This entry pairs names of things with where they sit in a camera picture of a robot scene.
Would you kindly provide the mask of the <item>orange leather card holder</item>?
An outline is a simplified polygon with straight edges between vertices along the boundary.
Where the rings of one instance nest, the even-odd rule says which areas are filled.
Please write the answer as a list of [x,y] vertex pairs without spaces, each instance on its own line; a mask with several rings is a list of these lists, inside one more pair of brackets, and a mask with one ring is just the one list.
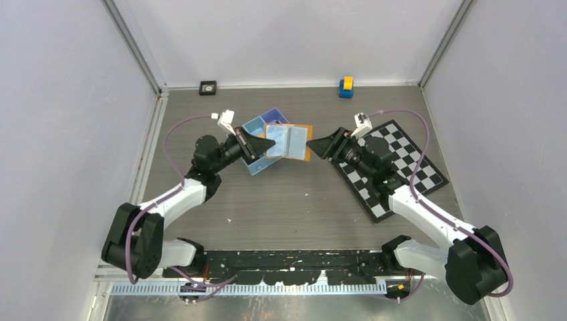
[[312,125],[270,123],[264,126],[264,134],[266,139],[275,142],[265,153],[266,158],[310,161],[311,151],[307,141],[312,139]]

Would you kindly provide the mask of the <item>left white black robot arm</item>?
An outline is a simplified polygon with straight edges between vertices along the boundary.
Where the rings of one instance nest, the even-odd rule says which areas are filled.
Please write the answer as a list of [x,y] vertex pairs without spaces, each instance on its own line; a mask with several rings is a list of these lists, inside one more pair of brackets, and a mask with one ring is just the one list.
[[204,135],[195,143],[191,167],[180,183],[161,196],[120,205],[102,247],[102,261],[124,270],[135,284],[158,268],[180,268],[190,277],[205,268],[202,245],[189,239],[164,240],[165,229],[181,215],[206,203],[221,184],[219,172],[237,160],[258,159],[275,146],[237,127],[220,143]]

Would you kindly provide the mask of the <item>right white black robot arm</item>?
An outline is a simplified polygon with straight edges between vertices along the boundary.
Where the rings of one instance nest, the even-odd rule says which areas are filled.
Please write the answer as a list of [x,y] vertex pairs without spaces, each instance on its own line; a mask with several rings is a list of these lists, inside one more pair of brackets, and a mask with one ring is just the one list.
[[400,236],[383,246],[382,267],[390,274],[405,268],[443,280],[462,302],[472,305],[486,296],[505,296],[514,279],[498,233],[476,228],[452,216],[420,194],[393,167],[393,155],[383,138],[370,137],[363,145],[340,127],[324,138],[309,140],[318,157],[345,163],[366,178],[381,205],[428,235],[436,247]]

